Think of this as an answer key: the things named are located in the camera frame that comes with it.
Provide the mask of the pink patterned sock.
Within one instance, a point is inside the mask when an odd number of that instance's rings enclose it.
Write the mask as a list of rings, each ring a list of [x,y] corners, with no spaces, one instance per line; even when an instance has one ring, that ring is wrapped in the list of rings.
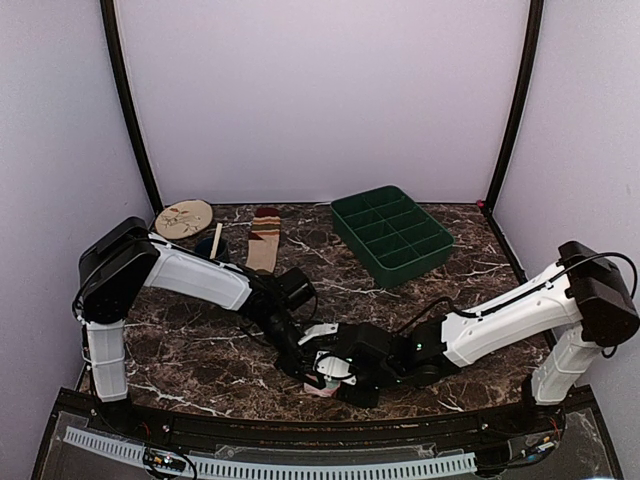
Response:
[[[306,379],[308,381],[317,381],[318,377],[316,375],[306,374]],[[327,380],[325,377],[321,376],[321,380],[323,380],[323,385],[314,386],[310,384],[308,381],[303,383],[303,391],[306,394],[314,395],[322,398],[331,398],[336,397],[336,394],[342,384],[339,380]]]

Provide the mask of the green compartment tray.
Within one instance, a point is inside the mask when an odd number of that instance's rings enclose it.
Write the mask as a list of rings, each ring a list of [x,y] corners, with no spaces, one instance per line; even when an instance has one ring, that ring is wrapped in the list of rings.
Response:
[[[394,185],[335,200],[330,208],[334,232],[384,289],[442,266],[455,244],[446,228]]]

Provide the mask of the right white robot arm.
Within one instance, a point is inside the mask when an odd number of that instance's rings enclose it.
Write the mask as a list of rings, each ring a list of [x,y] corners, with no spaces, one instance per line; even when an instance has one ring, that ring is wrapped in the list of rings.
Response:
[[[534,432],[570,387],[606,348],[639,330],[633,291],[615,264],[617,252],[597,253],[578,241],[527,283],[469,310],[415,318],[390,333],[372,324],[340,329],[336,349],[316,369],[341,383],[341,399],[376,405],[382,388],[429,386],[477,360],[542,331],[563,327],[549,357],[531,376],[528,397],[510,413],[521,434]]]

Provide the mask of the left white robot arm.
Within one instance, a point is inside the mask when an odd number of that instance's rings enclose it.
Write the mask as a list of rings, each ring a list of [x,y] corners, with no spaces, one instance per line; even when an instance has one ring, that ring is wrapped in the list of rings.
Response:
[[[275,276],[206,259],[150,232],[129,217],[94,243],[78,262],[80,288],[72,311],[86,331],[88,360],[103,421],[120,436],[141,427],[125,400],[124,324],[139,291],[160,288],[210,302],[254,323],[279,353],[278,365],[301,381],[314,379],[310,356],[291,314],[314,297],[308,277],[292,268]]]

